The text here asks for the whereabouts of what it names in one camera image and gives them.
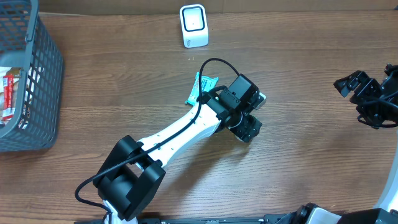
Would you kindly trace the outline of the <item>green wet wipes pack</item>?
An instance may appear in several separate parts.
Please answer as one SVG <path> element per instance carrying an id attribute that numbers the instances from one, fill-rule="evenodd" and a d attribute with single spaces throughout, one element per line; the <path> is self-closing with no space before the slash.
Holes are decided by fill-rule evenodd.
<path id="1" fill-rule="evenodd" d="M 188 99 L 185 101 L 185 104 L 189 104 L 194 106 L 197 103 L 197 98 L 199 96 L 199 76 L 200 73 L 197 72 L 196 76 L 195 76 L 195 82 L 193 84 L 192 90 L 190 92 L 190 95 L 188 97 Z M 201 91 L 209 91 L 211 89 L 213 89 L 216 84 L 218 83 L 219 78 L 210 78 L 207 76 L 201 76 Z"/>

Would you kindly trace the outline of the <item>red Nescafe stick sachet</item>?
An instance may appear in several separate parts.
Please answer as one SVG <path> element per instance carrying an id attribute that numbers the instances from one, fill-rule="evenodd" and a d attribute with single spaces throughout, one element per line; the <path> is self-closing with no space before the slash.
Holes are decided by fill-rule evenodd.
<path id="1" fill-rule="evenodd" d="M 15 107 L 12 105 L 12 96 L 14 88 L 14 75 L 9 73 L 3 77 L 4 103 L 2 120 L 9 121 L 15 112 Z"/>

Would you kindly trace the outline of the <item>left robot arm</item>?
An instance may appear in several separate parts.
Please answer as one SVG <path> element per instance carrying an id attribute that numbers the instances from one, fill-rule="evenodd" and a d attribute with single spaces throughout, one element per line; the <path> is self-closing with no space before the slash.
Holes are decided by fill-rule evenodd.
<path id="1" fill-rule="evenodd" d="M 218 86 L 183 117 L 162 131 L 139 141 L 120 139 L 109 153 L 93 184 L 107 208 L 105 223 L 132 223 L 154 198 L 165 166 L 204 138 L 230 130 L 240 141 L 259 134 L 261 122 L 250 113 L 267 100 L 244 75 L 229 86 Z"/>

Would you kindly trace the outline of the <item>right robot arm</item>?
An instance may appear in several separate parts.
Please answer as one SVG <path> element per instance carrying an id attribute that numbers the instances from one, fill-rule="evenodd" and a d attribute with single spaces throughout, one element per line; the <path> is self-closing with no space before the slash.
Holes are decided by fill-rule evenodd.
<path id="1" fill-rule="evenodd" d="M 334 82 L 339 93 L 346 97 L 353 91 L 350 102 L 357 105 L 358 121 L 373 129 L 397 127 L 397 66 L 387 64 L 382 83 L 368 77 L 364 71 Z M 288 224 L 397 224 L 397 151 L 384 190 L 372 209 L 338 215 L 314 203 L 302 205 L 296 212 L 281 218 Z"/>

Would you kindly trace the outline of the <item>white barcode scanner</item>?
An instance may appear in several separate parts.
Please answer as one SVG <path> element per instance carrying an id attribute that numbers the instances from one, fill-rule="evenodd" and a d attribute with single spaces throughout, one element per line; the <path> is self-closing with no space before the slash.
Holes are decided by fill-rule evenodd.
<path id="1" fill-rule="evenodd" d="M 180 23 L 185 48 L 203 47 L 209 43 L 206 11 L 201 4 L 191 4 L 180 8 Z"/>

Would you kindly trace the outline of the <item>grey plastic mesh basket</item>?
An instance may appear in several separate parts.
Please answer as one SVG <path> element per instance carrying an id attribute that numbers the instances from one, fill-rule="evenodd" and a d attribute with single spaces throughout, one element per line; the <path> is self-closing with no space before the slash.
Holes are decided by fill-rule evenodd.
<path id="1" fill-rule="evenodd" d="M 2 120 L 3 77 L 14 75 L 9 121 Z M 50 148 L 57 137 L 64 60 L 35 0 L 1 1 L 1 151 Z"/>

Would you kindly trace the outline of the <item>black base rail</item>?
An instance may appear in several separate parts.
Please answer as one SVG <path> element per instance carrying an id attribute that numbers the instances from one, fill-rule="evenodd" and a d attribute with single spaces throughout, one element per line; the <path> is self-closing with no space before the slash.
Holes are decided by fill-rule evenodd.
<path id="1" fill-rule="evenodd" d="M 138 218 L 138 224 L 275 224 L 300 223 L 296 212 L 280 215 L 264 215 L 263 217 L 235 217 L 235 218 Z"/>

